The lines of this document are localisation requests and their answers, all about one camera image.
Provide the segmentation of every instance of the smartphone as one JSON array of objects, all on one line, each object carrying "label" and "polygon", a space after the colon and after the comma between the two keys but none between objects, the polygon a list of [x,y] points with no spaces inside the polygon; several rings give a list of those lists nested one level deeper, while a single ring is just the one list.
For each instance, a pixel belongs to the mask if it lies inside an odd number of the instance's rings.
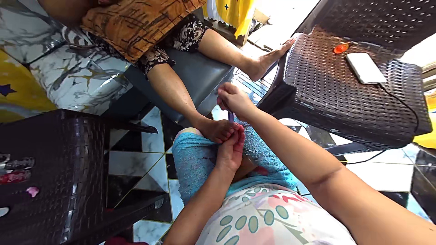
[{"label": "smartphone", "polygon": [[378,84],[388,82],[367,53],[347,54],[347,60],[361,83]]}]

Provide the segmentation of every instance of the foot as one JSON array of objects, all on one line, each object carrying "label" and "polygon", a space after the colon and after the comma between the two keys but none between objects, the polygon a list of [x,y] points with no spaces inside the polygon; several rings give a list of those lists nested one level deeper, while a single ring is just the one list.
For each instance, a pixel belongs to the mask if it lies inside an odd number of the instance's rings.
[{"label": "foot", "polygon": [[257,81],[262,78],[268,68],[274,64],[280,57],[282,57],[286,51],[288,51],[292,44],[295,42],[295,39],[289,39],[286,41],[280,48],[273,50],[265,55],[260,56],[257,59],[254,59],[254,64],[250,66],[250,70],[247,75],[251,80]]},{"label": "foot", "polygon": [[205,138],[221,144],[230,138],[234,130],[238,128],[238,125],[227,120],[214,121],[205,119],[197,123],[195,128],[197,128]]}]

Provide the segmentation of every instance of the floral shorts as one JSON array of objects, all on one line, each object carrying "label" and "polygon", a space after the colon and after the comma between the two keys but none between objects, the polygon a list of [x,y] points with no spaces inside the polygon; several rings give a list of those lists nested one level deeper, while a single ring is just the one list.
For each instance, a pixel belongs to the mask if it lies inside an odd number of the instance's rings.
[{"label": "floral shorts", "polygon": [[[155,65],[169,64],[173,66],[176,62],[168,56],[165,52],[165,47],[173,47],[180,51],[195,52],[198,49],[201,38],[208,27],[201,22],[195,15],[190,14],[186,16],[176,27],[174,27],[170,34],[164,38],[160,43],[156,44],[152,49],[145,52],[144,55],[135,63],[144,74],[147,73]],[[100,37],[88,33],[88,36],[101,49],[109,53],[111,56],[124,59],[124,57]]]}]

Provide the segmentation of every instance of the blue towel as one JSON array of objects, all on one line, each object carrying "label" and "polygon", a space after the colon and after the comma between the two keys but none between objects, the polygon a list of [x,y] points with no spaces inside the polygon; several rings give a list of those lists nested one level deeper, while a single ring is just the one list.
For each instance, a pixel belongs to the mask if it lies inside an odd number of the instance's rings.
[{"label": "blue towel", "polygon": [[[279,184],[289,189],[296,188],[298,179],[278,159],[272,150],[265,144],[251,125],[239,121],[235,122],[245,128],[245,155],[252,157],[258,166],[268,170],[268,175],[263,176],[251,172],[249,176],[230,185],[226,196],[237,191],[249,188],[255,184]],[[179,178],[179,191],[184,203],[197,192],[208,178],[215,166],[219,145],[194,133],[180,134],[173,144],[174,164]]]}]

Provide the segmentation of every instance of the orange patterned pillow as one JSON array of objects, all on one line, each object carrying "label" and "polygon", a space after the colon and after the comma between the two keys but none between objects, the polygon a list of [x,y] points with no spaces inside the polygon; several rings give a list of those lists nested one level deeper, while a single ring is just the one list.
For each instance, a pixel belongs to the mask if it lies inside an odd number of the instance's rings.
[{"label": "orange patterned pillow", "polygon": [[82,29],[102,37],[128,61],[136,62],[206,0],[122,0],[90,9]]}]

